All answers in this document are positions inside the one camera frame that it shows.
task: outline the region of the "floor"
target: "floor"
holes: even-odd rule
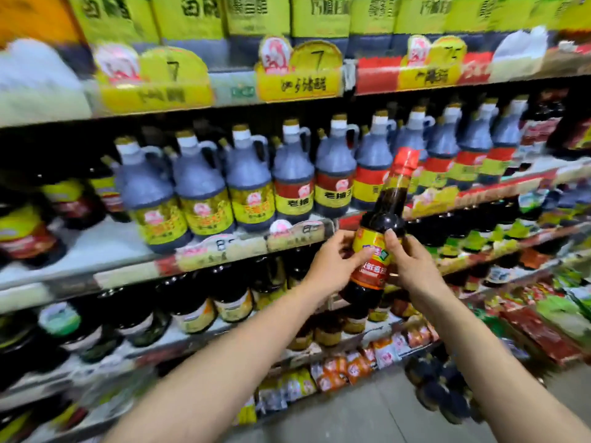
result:
[[[591,367],[558,374],[549,390],[591,426]],[[425,410],[401,369],[376,373],[356,386],[317,395],[259,424],[235,428],[224,443],[303,443],[362,441],[391,443],[494,443],[487,424],[449,424]]]

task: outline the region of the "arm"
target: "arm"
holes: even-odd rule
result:
[[[427,250],[412,236],[408,253],[392,231],[388,250],[412,304],[433,323],[474,392],[498,441],[581,443],[591,431],[543,388],[446,286]]]
[[[232,423],[306,319],[349,281],[371,250],[342,259],[354,232],[318,251],[302,283],[194,354],[161,380],[104,443],[211,442]]]

